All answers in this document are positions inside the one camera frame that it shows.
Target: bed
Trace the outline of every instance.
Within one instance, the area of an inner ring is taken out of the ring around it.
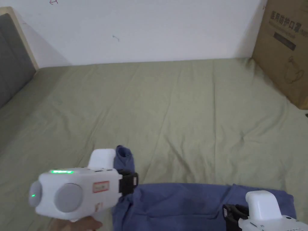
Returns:
[[[281,189],[307,223],[306,113],[250,58],[38,69],[0,109],[1,230],[48,229],[28,206],[30,184],[119,144],[143,184]]]

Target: blue cloth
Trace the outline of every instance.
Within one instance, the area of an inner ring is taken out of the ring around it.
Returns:
[[[116,149],[115,169],[135,171],[131,151]],[[263,190],[239,185],[141,184],[133,194],[120,198],[112,212],[114,231],[225,231],[223,204],[247,205],[249,191]],[[294,199],[285,191],[271,190],[281,213],[296,218]]]

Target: white wall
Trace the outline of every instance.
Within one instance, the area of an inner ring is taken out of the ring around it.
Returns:
[[[266,0],[0,0],[40,67],[251,56]]]

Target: cardboard box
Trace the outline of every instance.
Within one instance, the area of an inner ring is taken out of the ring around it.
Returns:
[[[308,0],[268,0],[253,59],[293,104],[308,109]]]

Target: gray circular cap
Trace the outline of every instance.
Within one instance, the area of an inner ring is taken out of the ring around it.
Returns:
[[[65,184],[55,195],[55,205],[64,213],[75,211],[82,202],[82,188],[77,184]]]
[[[42,185],[37,180],[35,181],[29,190],[29,205],[31,207],[36,207],[41,202],[42,198]]]

